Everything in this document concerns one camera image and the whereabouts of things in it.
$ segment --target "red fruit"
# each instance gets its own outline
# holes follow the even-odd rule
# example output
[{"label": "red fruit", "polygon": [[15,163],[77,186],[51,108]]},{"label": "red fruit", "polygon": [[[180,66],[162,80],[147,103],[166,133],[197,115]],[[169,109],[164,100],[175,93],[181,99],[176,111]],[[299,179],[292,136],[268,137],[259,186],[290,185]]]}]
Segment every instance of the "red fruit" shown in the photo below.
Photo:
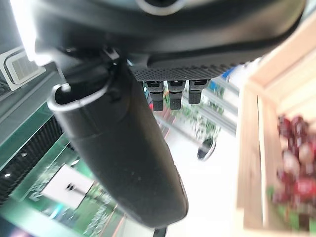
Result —
[{"label": "red fruit", "polygon": [[272,202],[274,204],[278,203],[287,203],[288,201],[291,200],[291,195],[285,193],[285,192],[275,192],[272,195]]},{"label": "red fruit", "polygon": [[314,161],[314,151],[310,143],[306,142],[299,148],[299,160],[302,164],[310,164]]},{"label": "red fruit", "polygon": [[316,139],[311,140],[310,146],[311,146],[311,150],[314,153],[314,159],[316,159]]},{"label": "red fruit", "polygon": [[293,193],[298,195],[301,201],[311,200],[316,196],[316,180],[300,178],[293,185]]},{"label": "red fruit", "polygon": [[301,145],[307,142],[307,135],[299,135],[296,137],[295,144],[299,148]]},{"label": "red fruit", "polygon": [[292,120],[292,131],[295,137],[307,135],[308,126],[301,116],[296,116]]},{"label": "red fruit", "polygon": [[278,130],[283,137],[292,137],[292,124],[284,115],[278,117]]},{"label": "red fruit", "polygon": [[299,155],[299,150],[296,144],[296,140],[294,137],[290,137],[287,140],[287,148],[292,152],[292,154],[296,157]]},{"label": "red fruit", "polygon": [[295,182],[294,176],[292,174],[286,173],[282,169],[279,169],[276,172],[276,176],[284,184],[293,184]]},{"label": "red fruit", "polygon": [[283,169],[286,173],[292,174],[295,177],[298,177],[300,174],[300,163],[296,156],[289,150],[283,153]]}]

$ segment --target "grape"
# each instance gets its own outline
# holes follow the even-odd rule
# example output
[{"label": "grape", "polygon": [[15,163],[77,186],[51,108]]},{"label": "grape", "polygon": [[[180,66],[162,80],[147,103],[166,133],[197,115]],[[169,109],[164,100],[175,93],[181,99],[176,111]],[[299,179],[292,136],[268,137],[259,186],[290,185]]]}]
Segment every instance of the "grape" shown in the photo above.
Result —
[{"label": "grape", "polygon": [[292,174],[286,173],[284,170],[279,169],[276,172],[278,179],[284,184],[293,184],[295,182],[294,176]]},{"label": "grape", "polygon": [[284,115],[278,117],[279,134],[285,138],[292,137],[292,124]]},{"label": "grape", "polygon": [[301,116],[296,116],[292,120],[292,131],[295,137],[307,136],[308,126]]},{"label": "grape", "polygon": [[313,163],[314,152],[309,143],[304,143],[299,148],[299,160],[302,164]]},{"label": "grape", "polygon": [[286,150],[283,153],[283,169],[286,173],[290,173],[296,177],[300,174],[300,164],[298,159],[289,150]]}]

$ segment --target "wooden slat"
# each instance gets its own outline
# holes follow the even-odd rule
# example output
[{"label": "wooden slat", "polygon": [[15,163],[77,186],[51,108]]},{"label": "wooden slat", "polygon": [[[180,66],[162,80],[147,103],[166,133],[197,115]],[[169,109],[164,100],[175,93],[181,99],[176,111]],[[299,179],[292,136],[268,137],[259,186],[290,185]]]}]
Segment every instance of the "wooden slat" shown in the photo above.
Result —
[{"label": "wooden slat", "polygon": [[237,208],[243,209],[244,225],[251,228],[261,223],[262,213],[257,94],[245,86],[240,92],[240,100]]},{"label": "wooden slat", "polygon": [[316,47],[316,14],[314,13],[279,47],[266,55],[251,78],[263,87],[284,74],[288,68]]},{"label": "wooden slat", "polygon": [[294,93],[298,96],[299,87],[308,84],[316,75],[316,50],[309,53],[304,59],[299,60],[295,68],[287,71],[281,77],[277,77],[266,87],[266,92],[279,101]]},{"label": "wooden slat", "polygon": [[277,169],[283,167],[281,158],[281,143],[277,131],[276,105],[258,98],[259,110],[259,140],[262,172],[262,206],[263,226],[269,229],[287,230],[285,222],[272,207],[265,194],[266,187],[281,188],[277,179]]},{"label": "wooden slat", "polygon": [[309,100],[316,98],[316,61],[312,66],[315,69],[313,74],[308,74],[309,81],[298,86],[292,93],[288,94],[277,109],[279,114],[288,114],[291,111],[299,110],[301,106],[308,103]]},{"label": "wooden slat", "polygon": [[304,101],[300,106],[293,108],[290,112],[286,113],[286,115],[290,119],[296,115],[302,115],[307,122],[314,122],[316,119],[316,95]]}]

